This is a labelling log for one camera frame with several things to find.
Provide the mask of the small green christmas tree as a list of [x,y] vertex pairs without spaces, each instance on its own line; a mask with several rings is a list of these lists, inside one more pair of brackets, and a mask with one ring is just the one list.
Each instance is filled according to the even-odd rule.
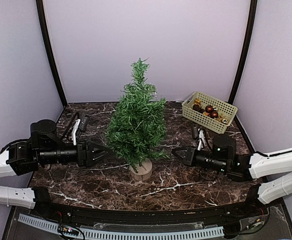
[[158,149],[167,132],[164,119],[166,100],[156,100],[156,86],[147,82],[150,64],[138,59],[131,67],[132,80],[123,88],[105,138],[106,145],[116,156],[138,173],[146,160],[169,157],[164,150]]

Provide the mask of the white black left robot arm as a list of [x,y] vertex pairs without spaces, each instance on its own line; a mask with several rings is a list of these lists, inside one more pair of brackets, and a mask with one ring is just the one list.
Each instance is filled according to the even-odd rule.
[[[107,158],[111,149],[89,140],[80,140],[88,121],[77,119],[70,123],[62,137],[57,136],[56,122],[43,119],[30,125],[30,138],[8,143],[0,150],[0,178],[21,176],[46,165],[76,163],[90,168]],[[56,214],[45,187],[15,188],[0,186],[0,205],[34,209],[46,218]]]

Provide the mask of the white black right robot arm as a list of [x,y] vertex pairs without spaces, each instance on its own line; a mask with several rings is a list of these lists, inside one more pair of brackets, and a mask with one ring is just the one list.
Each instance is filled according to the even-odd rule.
[[236,153],[235,139],[225,134],[214,137],[212,144],[211,151],[200,146],[187,146],[173,149],[172,154],[186,166],[221,172],[235,182],[283,173],[276,180],[259,183],[249,189],[247,201],[241,205],[244,216],[253,216],[260,209],[260,204],[266,205],[292,194],[292,148],[240,155]]

